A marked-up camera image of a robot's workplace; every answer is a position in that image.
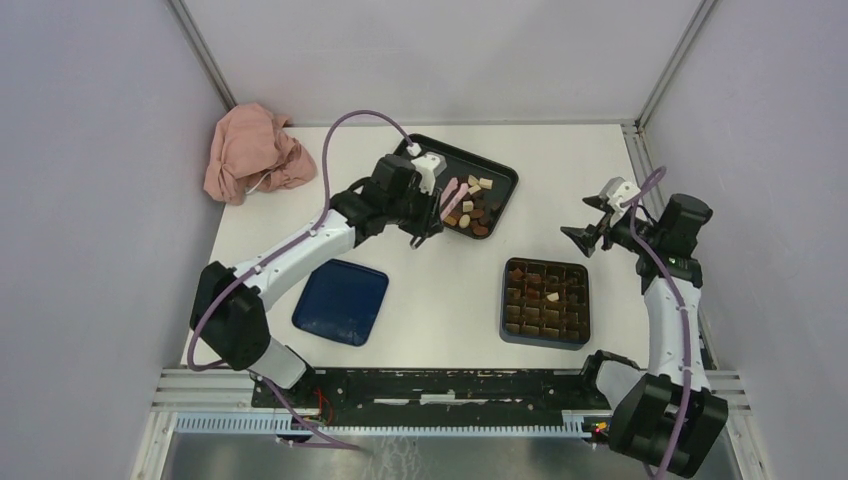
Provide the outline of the blue chocolate box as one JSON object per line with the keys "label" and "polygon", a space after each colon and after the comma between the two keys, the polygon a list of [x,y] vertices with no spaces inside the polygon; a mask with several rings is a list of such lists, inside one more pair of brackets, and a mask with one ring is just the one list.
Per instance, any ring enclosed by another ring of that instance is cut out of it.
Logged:
{"label": "blue chocolate box", "polygon": [[[540,285],[511,281],[509,271],[523,267],[542,277]],[[560,299],[546,296],[557,292]],[[591,338],[588,270],[576,263],[513,257],[503,273],[499,334],[518,345],[576,351]]]}

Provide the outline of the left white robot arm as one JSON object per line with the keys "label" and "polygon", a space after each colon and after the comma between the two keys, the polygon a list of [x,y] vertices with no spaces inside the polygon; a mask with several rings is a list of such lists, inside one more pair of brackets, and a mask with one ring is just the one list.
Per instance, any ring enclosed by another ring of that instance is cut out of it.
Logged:
{"label": "left white robot arm", "polygon": [[204,342],[221,363],[273,382],[290,407],[314,394],[308,363],[274,339],[267,313],[294,285],[326,262],[395,225],[418,248],[443,229],[436,186],[445,159],[385,155],[370,176],[329,198],[326,210],[270,250],[227,267],[219,261],[201,272],[189,321],[189,348]]}

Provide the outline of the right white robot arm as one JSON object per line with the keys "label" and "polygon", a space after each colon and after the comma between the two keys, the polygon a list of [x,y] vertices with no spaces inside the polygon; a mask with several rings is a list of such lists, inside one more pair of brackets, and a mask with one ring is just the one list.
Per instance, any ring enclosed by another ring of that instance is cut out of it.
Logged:
{"label": "right white robot arm", "polygon": [[641,370],[624,356],[597,351],[584,364],[578,396],[591,408],[609,403],[611,450],[653,467],[658,478],[668,473],[691,478],[729,413],[727,401],[711,391],[698,343],[703,272],[693,252],[713,211],[698,198],[674,194],[652,222],[631,209],[617,212],[602,195],[583,201],[602,218],[562,231],[585,256],[597,245],[636,254],[649,319],[649,360]]}

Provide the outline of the pink cat paw tongs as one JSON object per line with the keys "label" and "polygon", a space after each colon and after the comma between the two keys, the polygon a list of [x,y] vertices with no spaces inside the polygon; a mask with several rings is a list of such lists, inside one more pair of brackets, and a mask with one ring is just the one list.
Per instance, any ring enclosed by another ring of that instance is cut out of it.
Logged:
{"label": "pink cat paw tongs", "polygon": [[460,181],[457,177],[451,178],[445,186],[440,200],[440,216],[442,223],[462,201],[463,197],[468,193],[469,184]]}

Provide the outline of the black chocolate tray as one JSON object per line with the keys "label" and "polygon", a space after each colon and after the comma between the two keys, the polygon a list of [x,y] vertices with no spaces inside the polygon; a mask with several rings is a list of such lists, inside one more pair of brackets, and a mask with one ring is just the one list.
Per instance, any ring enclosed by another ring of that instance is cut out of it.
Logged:
{"label": "black chocolate tray", "polygon": [[[444,229],[475,240],[490,237],[518,184],[517,172],[483,156],[423,134],[413,133],[411,139],[420,144],[425,151],[445,157],[447,167],[436,181],[436,187],[441,191],[441,195],[448,181],[453,177],[469,184],[468,193],[443,223]],[[478,181],[482,178],[493,181],[490,190],[480,188]],[[465,214],[471,217],[471,222],[468,228],[461,229],[458,227],[458,220]],[[478,225],[489,229],[486,237],[480,238],[473,234],[472,229]]]}

